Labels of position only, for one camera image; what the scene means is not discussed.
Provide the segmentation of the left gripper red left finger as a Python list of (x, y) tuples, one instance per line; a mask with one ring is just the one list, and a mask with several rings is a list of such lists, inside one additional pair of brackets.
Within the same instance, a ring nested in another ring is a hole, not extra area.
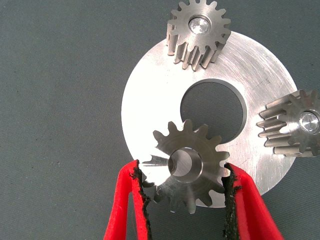
[(123, 166), (118, 173), (113, 206), (103, 237), (105, 240), (126, 239), (129, 195), (133, 197), (137, 238), (139, 240), (152, 239), (147, 212), (150, 198), (143, 191), (142, 171), (139, 168), (139, 161), (133, 160)]

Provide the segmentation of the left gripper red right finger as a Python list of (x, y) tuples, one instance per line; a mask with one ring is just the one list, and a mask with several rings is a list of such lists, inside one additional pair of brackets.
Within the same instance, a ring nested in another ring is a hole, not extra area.
[(253, 179), (243, 169), (227, 163), (223, 177), (226, 217), (225, 240), (283, 240)]

